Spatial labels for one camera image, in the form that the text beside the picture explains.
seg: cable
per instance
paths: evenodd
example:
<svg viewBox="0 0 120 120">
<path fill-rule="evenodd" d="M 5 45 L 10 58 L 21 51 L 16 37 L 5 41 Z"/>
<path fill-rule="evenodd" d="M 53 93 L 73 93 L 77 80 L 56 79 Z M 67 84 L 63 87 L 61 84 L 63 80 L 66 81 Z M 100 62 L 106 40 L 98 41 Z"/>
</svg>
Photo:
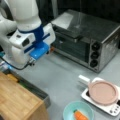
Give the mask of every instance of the cable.
<svg viewBox="0 0 120 120">
<path fill-rule="evenodd" d="M 15 68 L 15 69 L 17 69 L 17 70 L 23 70 L 23 69 L 25 69 L 28 65 L 30 65 L 29 62 L 28 62 L 23 68 L 17 68 L 17 67 L 15 67 L 15 66 L 11 65 L 10 63 L 8 63 L 8 62 L 7 62 L 4 58 L 2 58 L 1 56 L 0 56 L 0 59 L 2 59 L 2 60 L 5 61 L 8 65 L 10 65 L 11 67 L 13 67 L 13 68 Z"/>
</svg>

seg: countertop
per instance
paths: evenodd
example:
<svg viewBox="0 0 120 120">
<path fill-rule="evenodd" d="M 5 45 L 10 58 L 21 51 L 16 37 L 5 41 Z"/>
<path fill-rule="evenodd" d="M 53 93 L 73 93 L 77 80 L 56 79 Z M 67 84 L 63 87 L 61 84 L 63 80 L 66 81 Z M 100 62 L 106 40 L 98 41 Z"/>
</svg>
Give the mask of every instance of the countertop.
<svg viewBox="0 0 120 120">
<path fill-rule="evenodd" d="M 63 120 L 63 110 L 67 104 L 78 100 L 84 101 L 80 95 L 86 87 L 78 82 L 79 75 L 84 75 L 91 80 L 100 77 L 120 86 L 120 50 L 100 73 L 95 73 L 56 53 L 43 56 L 34 67 L 28 67 L 17 73 L 49 94 L 50 120 Z M 86 103 L 94 110 L 94 120 L 120 119 L 120 115 L 112 117 L 92 104 Z"/>
</svg>

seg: stainless steel toaster oven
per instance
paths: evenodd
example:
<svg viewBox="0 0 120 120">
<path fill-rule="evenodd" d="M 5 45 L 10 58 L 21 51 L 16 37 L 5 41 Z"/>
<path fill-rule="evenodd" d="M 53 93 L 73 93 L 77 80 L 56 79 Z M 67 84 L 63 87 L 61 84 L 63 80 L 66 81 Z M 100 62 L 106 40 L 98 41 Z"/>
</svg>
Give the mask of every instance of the stainless steel toaster oven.
<svg viewBox="0 0 120 120">
<path fill-rule="evenodd" d="M 55 51 L 95 72 L 100 72 L 118 51 L 118 23 L 68 10 L 52 24 Z"/>
</svg>

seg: wooden cutting board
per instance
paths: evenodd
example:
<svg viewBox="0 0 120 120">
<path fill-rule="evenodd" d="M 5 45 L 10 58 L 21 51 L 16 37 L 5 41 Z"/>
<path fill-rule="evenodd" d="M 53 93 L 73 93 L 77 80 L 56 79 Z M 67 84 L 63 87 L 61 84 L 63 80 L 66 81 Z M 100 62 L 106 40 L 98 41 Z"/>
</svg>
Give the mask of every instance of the wooden cutting board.
<svg viewBox="0 0 120 120">
<path fill-rule="evenodd" d="M 0 115 L 4 120 L 48 120 L 44 102 L 1 72 Z"/>
</svg>

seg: toaster oven control knob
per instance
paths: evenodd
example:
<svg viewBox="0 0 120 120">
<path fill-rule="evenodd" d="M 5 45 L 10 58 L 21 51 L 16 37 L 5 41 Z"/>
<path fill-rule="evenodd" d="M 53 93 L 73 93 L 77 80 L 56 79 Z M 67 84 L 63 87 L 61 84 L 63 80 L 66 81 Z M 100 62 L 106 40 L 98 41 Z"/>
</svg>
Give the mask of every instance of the toaster oven control knob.
<svg viewBox="0 0 120 120">
<path fill-rule="evenodd" d="M 90 67 L 94 68 L 98 65 L 98 61 L 97 60 L 92 60 L 90 63 Z"/>
<path fill-rule="evenodd" d="M 92 45 L 92 50 L 97 51 L 99 49 L 100 49 L 100 44 L 99 43 L 96 42 Z"/>
<path fill-rule="evenodd" d="M 99 57 L 99 53 L 98 52 L 93 52 L 92 55 L 91 55 L 92 59 L 98 59 L 98 57 Z"/>
</svg>

